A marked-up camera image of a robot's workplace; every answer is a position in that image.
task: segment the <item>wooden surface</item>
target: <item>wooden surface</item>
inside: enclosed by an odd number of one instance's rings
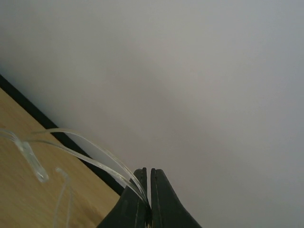
[[[0,128],[25,137],[44,128],[0,89]],[[51,135],[41,139],[58,141]],[[70,227],[95,228],[118,201],[119,196],[81,161],[49,145],[33,143],[32,148],[49,175],[40,183],[31,167],[8,139],[0,137],[0,227],[53,227],[54,211],[64,184],[63,169],[71,178],[73,206]],[[69,192],[61,201],[58,227],[65,227]]]

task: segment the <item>white wall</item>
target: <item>white wall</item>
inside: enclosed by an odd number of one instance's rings
[[[0,73],[132,170],[164,169],[203,227],[304,227],[303,10],[2,1]]]

